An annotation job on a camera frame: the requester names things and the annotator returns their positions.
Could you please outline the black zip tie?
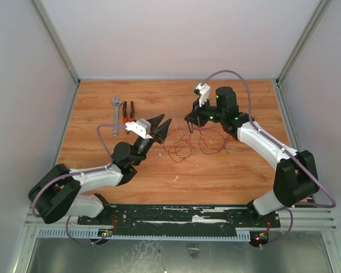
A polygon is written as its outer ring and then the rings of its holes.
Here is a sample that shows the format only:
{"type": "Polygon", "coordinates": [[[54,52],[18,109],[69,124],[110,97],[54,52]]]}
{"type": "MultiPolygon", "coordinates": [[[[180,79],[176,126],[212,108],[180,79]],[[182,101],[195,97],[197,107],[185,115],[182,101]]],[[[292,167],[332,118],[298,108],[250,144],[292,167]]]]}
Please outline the black zip tie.
{"type": "Polygon", "coordinates": [[[187,123],[187,126],[188,126],[188,130],[189,132],[192,134],[193,133],[193,117],[191,115],[186,115],[185,118],[184,118],[185,122],[187,123]]]}

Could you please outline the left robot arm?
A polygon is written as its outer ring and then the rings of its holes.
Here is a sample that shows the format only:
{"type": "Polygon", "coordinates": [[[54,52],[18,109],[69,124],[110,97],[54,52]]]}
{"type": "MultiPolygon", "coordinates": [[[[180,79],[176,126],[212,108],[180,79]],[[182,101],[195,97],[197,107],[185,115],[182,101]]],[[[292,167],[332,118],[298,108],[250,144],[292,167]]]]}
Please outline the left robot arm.
{"type": "Polygon", "coordinates": [[[103,187],[129,183],[137,173],[136,166],[147,158],[154,143],[163,144],[172,120],[164,115],[126,122],[124,128],[138,137],[134,144],[119,142],[109,152],[110,162],[99,167],[75,169],[55,165],[29,191],[31,212],[46,224],[64,216],[87,216],[102,225],[109,221],[111,211],[100,194],[85,193],[103,187]]]}

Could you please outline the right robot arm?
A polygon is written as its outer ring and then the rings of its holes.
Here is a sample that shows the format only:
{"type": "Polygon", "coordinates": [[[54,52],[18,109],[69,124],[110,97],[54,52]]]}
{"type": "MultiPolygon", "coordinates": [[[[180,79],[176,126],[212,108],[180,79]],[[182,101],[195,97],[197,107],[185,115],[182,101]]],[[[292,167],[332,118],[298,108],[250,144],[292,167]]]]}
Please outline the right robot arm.
{"type": "Polygon", "coordinates": [[[220,123],[224,132],[252,148],[275,171],[273,188],[247,205],[246,218],[250,225],[260,226],[268,214],[284,207],[290,208],[319,191],[311,152],[299,152],[263,130],[252,117],[239,110],[236,93],[231,87],[223,86],[216,90],[214,106],[209,101],[210,91],[207,84],[198,84],[194,88],[198,98],[185,117],[188,125],[203,127],[209,121],[220,123]]]}

